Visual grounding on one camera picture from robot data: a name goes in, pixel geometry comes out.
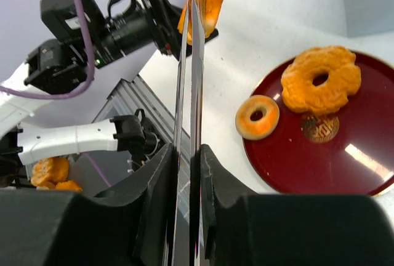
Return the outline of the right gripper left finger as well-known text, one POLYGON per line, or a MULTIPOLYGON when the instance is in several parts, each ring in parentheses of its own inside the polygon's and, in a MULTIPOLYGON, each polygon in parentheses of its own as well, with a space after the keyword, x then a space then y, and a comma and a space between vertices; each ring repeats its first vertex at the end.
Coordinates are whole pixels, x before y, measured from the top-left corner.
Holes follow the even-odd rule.
POLYGON ((2 265, 161 265, 172 145, 95 197, 1 192, 2 265))

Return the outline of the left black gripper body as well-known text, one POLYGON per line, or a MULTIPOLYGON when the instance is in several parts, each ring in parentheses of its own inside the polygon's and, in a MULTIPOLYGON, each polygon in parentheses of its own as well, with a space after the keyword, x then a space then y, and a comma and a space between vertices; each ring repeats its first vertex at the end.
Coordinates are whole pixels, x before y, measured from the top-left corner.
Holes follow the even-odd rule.
MULTIPOLYGON (((107 11, 121 0, 109 0, 107 11)), ((182 10, 168 0, 131 0, 122 13, 104 16, 95 0, 81 0, 92 39, 95 66, 102 68, 151 43, 164 55, 180 57, 176 30, 182 10)), ((40 0, 41 20, 58 41, 87 58, 73 0, 40 0)))

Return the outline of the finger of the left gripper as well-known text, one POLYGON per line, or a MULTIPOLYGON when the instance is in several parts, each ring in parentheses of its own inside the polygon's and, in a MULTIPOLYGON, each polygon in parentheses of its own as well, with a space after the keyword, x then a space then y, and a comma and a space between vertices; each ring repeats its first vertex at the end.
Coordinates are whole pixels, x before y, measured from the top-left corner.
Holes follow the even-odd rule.
POLYGON ((206 39, 205 39, 205 43, 212 41, 213 39, 215 39, 216 37, 218 37, 219 35, 219 31, 218 29, 215 29, 206 39))

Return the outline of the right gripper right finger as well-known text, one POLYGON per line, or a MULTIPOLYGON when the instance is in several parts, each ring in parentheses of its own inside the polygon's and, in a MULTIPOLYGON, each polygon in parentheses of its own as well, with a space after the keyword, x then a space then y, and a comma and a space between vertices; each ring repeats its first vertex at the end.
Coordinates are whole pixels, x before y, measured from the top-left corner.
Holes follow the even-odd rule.
POLYGON ((393 230, 368 196, 258 194, 208 145, 201 158, 211 265, 392 265, 393 230))

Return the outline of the metal tongs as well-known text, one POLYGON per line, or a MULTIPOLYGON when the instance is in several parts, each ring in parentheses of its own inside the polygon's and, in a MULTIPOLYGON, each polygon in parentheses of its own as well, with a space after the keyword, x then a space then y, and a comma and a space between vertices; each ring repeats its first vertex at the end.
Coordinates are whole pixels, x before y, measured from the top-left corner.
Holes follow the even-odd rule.
POLYGON ((191 108, 190 108, 190 200, 189 200, 189 264, 199 265, 201 206, 201 126, 204 73, 205 0, 187 0, 182 25, 177 93, 175 99, 174 146, 180 146, 183 119, 187 40, 191 36, 191 108))

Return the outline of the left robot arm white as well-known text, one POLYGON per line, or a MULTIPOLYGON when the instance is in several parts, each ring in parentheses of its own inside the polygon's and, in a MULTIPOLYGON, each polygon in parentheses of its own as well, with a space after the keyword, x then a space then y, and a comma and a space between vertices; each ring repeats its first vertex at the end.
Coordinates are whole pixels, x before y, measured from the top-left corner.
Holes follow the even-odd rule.
POLYGON ((126 73, 129 54, 155 43, 180 56, 181 8, 168 0, 131 1, 106 18, 95 0, 1 0, 1 135, 19 122, 41 127, 89 123, 126 73))

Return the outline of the dark red round plate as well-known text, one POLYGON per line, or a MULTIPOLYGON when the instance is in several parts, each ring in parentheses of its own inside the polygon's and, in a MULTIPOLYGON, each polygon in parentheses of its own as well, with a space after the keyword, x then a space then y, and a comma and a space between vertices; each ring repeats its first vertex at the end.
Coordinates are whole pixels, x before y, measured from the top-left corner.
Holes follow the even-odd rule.
POLYGON ((393 188, 393 65, 357 53, 362 85, 334 115, 295 114, 281 99, 285 63, 254 89, 279 107, 275 130, 243 142, 260 178, 281 193, 381 195, 393 188))

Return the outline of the aluminium frame rail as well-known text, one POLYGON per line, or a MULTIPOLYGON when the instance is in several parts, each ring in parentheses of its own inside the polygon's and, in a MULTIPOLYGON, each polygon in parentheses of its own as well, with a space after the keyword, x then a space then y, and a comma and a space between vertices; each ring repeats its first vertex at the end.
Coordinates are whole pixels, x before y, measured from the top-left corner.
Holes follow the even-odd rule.
MULTIPOLYGON (((142 77, 133 81, 120 80, 107 97, 103 108, 94 121, 101 121, 118 115, 130 115, 139 108, 144 109, 145 116, 165 142, 172 142, 174 136, 174 115, 160 101, 142 77)), ((182 131, 181 161, 179 171, 178 209, 184 219, 189 219, 190 195, 190 136, 182 131)))

